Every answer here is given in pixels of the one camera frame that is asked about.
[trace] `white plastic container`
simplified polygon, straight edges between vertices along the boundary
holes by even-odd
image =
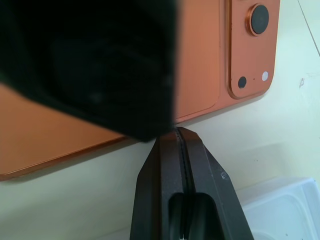
[[[320,192],[312,178],[275,178],[236,193],[255,240],[320,240]],[[129,238],[126,228],[97,240]]]

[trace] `white wall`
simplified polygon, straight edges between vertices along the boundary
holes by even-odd
[[[320,47],[320,1],[300,3]],[[320,181],[320,55],[305,18],[297,0],[281,1],[276,69],[264,97],[183,124],[236,189],[276,176]],[[0,239],[91,240],[129,226],[136,178],[152,145],[100,150],[1,182]]]

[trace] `white sensor dot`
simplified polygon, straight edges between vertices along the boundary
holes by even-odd
[[[265,71],[263,74],[262,74],[262,81],[267,81],[268,80],[268,77],[269,77],[269,73],[267,71]]]

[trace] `orange smartphone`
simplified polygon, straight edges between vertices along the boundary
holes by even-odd
[[[176,121],[247,101],[271,85],[280,0],[183,0],[178,8]],[[125,136],[0,85],[0,181]]]

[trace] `orange metal surface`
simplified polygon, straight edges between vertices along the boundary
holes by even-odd
[[[256,4],[269,25],[256,36]],[[280,0],[183,0],[180,6],[176,118],[183,122],[262,95],[276,56]],[[267,71],[267,81],[262,81]],[[244,88],[238,87],[246,77]],[[125,137],[31,102],[0,85],[0,181],[108,146]]]

